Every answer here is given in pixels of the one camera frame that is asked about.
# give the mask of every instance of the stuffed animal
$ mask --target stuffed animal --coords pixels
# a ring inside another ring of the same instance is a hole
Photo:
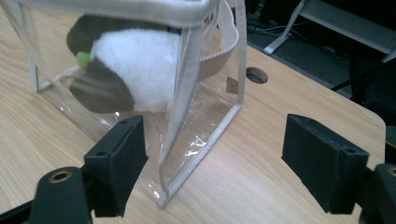
[[[67,46],[85,73],[70,85],[95,113],[166,112],[175,91],[180,35],[142,21],[84,15]]]

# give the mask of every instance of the wooden table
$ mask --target wooden table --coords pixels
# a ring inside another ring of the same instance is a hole
[[[94,142],[30,90],[21,42],[0,13],[0,213],[32,200],[38,179],[81,166]],[[248,49],[248,66],[268,74],[247,81],[246,100],[232,124],[165,209],[137,184],[124,218],[95,223],[358,223],[325,214],[281,160],[288,113],[316,119],[369,151],[369,167],[384,158],[384,122],[374,113],[287,66]]]

